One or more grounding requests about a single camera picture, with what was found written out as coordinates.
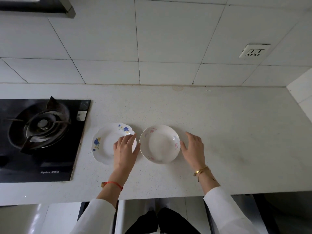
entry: red string bracelet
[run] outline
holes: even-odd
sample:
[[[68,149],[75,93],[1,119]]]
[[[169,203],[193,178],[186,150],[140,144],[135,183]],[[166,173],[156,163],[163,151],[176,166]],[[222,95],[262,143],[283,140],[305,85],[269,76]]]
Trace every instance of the red string bracelet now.
[[[101,187],[103,188],[107,183],[113,183],[113,184],[117,185],[121,190],[123,189],[123,187],[121,185],[119,185],[117,182],[102,182]]]

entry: plate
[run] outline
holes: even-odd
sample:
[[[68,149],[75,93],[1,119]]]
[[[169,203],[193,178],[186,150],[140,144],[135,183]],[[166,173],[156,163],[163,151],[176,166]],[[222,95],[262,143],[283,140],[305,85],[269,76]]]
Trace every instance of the plate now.
[[[155,125],[143,131],[140,137],[141,153],[149,161],[165,164],[173,161],[180,151],[180,138],[169,126]]]
[[[92,153],[94,158],[106,165],[114,163],[114,143],[119,137],[134,134],[133,129],[123,123],[109,123],[99,129],[92,140]],[[132,151],[136,147],[136,140],[133,143]]]

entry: white sleeve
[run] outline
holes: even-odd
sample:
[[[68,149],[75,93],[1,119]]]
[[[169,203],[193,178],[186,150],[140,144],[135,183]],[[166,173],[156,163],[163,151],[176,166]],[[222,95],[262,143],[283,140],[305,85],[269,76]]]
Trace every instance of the white sleeve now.
[[[70,234],[109,234],[115,208],[103,199],[93,199]]]
[[[259,234],[232,197],[221,187],[211,189],[204,201],[220,234]]]

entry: black pants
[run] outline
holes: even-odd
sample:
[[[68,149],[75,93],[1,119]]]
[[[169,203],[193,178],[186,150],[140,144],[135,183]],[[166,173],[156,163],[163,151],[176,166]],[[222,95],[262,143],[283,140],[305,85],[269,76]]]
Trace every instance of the black pants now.
[[[158,224],[161,233],[200,234],[184,217],[169,208],[162,208],[158,215],[155,211],[148,211],[147,214],[140,216],[125,234],[157,232]]]

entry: white outlet cover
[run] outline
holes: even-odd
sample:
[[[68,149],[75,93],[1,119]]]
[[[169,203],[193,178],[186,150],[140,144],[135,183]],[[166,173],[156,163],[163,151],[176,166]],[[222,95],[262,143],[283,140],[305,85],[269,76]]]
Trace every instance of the white outlet cover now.
[[[241,59],[258,59],[264,57],[270,44],[247,44],[243,52],[240,54]]]

